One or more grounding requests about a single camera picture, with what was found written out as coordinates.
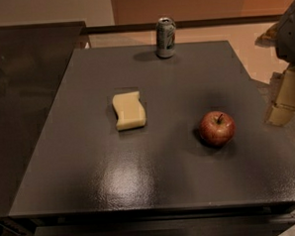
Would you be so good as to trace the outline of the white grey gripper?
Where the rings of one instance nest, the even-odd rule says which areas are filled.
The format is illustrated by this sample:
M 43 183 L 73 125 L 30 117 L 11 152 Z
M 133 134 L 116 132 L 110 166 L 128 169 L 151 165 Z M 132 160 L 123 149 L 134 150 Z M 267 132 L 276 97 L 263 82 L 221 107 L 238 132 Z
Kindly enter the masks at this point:
M 295 0 L 277 25 L 275 48 L 277 57 L 290 63 L 283 73 L 270 80 L 270 97 L 264 122 L 275 126 L 289 123 L 295 114 Z

